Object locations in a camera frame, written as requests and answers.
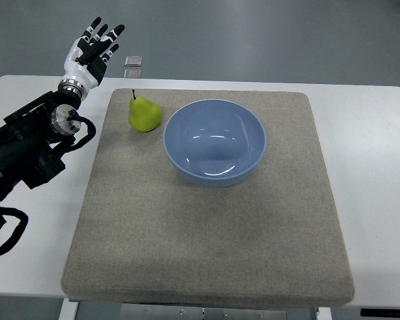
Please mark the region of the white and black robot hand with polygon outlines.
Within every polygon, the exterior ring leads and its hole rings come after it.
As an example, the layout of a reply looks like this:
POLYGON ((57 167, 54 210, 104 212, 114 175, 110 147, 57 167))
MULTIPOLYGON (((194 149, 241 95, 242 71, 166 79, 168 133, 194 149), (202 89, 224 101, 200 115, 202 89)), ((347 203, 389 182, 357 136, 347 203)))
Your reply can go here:
POLYGON ((118 50, 117 38, 125 30, 124 25, 109 29, 97 17, 75 40, 64 62, 64 83, 76 83, 86 95, 90 89, 100 85, 107 64, 118 50))

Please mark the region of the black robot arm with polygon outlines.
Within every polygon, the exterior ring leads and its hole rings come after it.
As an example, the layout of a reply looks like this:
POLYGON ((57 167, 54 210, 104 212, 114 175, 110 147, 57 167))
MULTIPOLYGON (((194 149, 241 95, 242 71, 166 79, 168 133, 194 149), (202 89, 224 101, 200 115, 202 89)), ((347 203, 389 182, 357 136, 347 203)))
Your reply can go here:
POLYGON ((7 116, 0 127, 0 202, 14 186, 30 189, 48 183, 65 169, 62 156, 82 148, 96 134, 94 124, 78 114, 86 87, 64 79, 7 116))

